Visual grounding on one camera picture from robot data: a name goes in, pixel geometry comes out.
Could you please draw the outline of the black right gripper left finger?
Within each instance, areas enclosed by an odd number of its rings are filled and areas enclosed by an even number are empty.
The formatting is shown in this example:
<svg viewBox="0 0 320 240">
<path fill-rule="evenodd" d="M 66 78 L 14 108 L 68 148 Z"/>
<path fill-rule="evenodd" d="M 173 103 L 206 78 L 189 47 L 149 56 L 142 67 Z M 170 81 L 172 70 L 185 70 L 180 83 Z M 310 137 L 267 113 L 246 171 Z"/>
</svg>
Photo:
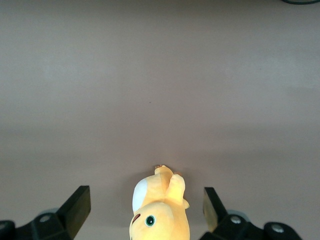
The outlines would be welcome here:
<svg viewBox="0 0 320 240">
<path fill-rule="evenodd" d="M 2 240 L 73 240 L 91 212 L 88 185 L 82 185 L 56 211 L 46 212 L 16 227 L 12 220 L 0 221 Z"/>
</svg>

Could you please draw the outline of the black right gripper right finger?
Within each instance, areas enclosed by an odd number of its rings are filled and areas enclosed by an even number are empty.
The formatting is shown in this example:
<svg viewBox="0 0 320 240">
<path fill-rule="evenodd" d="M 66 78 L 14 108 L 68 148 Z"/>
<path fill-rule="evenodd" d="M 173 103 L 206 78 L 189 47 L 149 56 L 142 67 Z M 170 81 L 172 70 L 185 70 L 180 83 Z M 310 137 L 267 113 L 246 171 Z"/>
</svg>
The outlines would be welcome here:
<svg viewBox="0 0 320 240">
<path fill-rule="evenodd" d="M 263 228 L 252 224 L 240 212 L 228 212 L 213 187 L 205 187 L 203 215 L 208 231 L 202 240 L 299 240 L 299 234 L 281 222 L 267 222 Z"/>
</svg>

